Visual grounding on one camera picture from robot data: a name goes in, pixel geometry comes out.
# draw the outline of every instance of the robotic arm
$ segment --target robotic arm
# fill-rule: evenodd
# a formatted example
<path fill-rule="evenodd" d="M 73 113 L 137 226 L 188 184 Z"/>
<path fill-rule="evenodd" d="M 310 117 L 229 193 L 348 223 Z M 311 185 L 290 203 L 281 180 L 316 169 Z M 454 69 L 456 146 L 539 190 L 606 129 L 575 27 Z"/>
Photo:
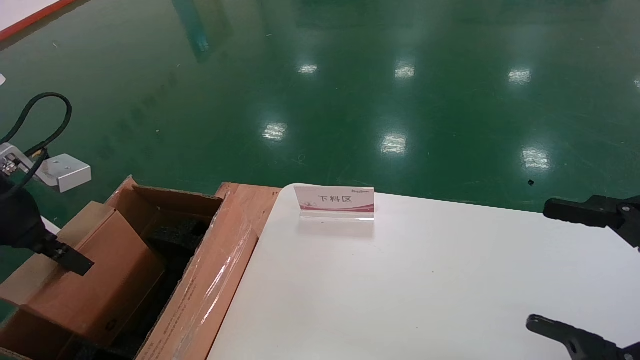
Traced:
<path fill-rule="evenodd" d="M 550 199 L 543 214 L 574 224 L 609 227 L 633 248 L 640 246 L 640 197 L 614 199 L 596 195 L 582 203 Z M 540 315 L 529 316 L 527 329 L 562 343 L 572 360 L 640 360 L 640 343 L 619 348 L 599 335 Z"/>
<path fill-rule="evenodd" d="M 9 141 L 20 129 L 33 105 L 45 97 L 57 97 L 65 102 L 65 120 L 52 136 L 23 153 Z M 71 104 L 66 97 L 56 93 L 40 94 L 29 101 L 16 125 L 0 140 L 0 245 L 30 249 L 51 258 L 67 270 L 84 275 L 93 266 L 93 261 L 58 241 L 57 236 L 45 228 L 38 205 L 24 189 L 34 176 L 60 192 L 91 180 L 91 167 L 82 161 L 67 154 L 49 158 L 47 145 L 64 131 L 70 118 Z M 38 158 L 33 163 L 30 157 L 36 155 Z M 26 175 L 21 182 L 14 184 L 10 176 L 18 169 Z"/>

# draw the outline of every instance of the open cardboard box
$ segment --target open cardboard box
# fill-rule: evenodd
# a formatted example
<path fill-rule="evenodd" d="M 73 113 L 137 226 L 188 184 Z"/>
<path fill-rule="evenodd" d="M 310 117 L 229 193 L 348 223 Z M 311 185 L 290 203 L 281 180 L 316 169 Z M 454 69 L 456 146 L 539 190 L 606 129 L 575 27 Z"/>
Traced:
<path fill-rule="evenodd" d="M 139 186 L 129 177 L 105 203 L 142 240 L 159 226 L 186 217 L 210 224 L 136 359 L 206 359 L 258 240 L 244 214 L 243 201 L 234 196 L 223 201 L 197 193 Z M 82 247 L 76 249 L 84 253 Z M 46 266 L 54 264 L 51 272 L 61 271 L 51 260 L 44 260 Z M 153 297 L 150 278 L 140 284 L 147 298 Z M 135 311 L 129 314 L 122 331 L 138 318 Z M 73 332 L 25 309 L 19 309 L 0 329 L 0 354 L 18 359 L 72 359 L 80 346 Z"/>

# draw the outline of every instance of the cardboard box flap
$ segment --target cardboard box flap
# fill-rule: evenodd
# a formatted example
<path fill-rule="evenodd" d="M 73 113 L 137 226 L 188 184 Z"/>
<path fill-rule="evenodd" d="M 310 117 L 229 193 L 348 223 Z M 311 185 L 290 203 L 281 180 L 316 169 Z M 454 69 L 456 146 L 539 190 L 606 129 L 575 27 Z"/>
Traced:
<path fill-rule="evenodd" d="M 115 210 L 109 206 L 90 202 L 58 233 L 58 239 L 79 249 L 85 241 Z M 64 271 L 55 261 L 44 255 L 32 255 L 22 266 L 0 284 L 0 299 L 16 306 L 27 304 L 56 273 Z"/>
<path fill-rule="evenodd" d="M 161 210 L 202 217 L 213 218 L 222 204 L 222 199 L 201 193 L 183 192 L 178 190 L 151 188 L 134 185 L 138 195 Z"/>
<path fill-rule="evenodd" d="M 136 233 L 141 235 L 157 215 L 158 207 L 138 195 L 133 188 L 137 185 L 133 177 L 127 177 L 104 204 L 118 210 Z"/>
<path fill-rule="evenodd" d="M 106 346 L 160 278 L 164 265 L 115 210 L 78 251 L 95 262 L 91 270 L 84 276 L 54 272 L 22 308 Z"/>
<path fill-rule="evenodd" d="M 0 329 L 0 348 L 12 357 L 20 354 L 23 359 L 55 360 L 71 337 L 71 332 L 18 310 Z"/>
<path fill-rule="evenodd" d="M 137 360 L 205 359 L 258 236 L 225 199 Z"/>
<path fill-rule="evenodd" d="M 212 219 L 222 199 L 199 193 L 140 186 L 129 176 L 105 202 L 118 210 L 143 238 L 159 210 Z"/>

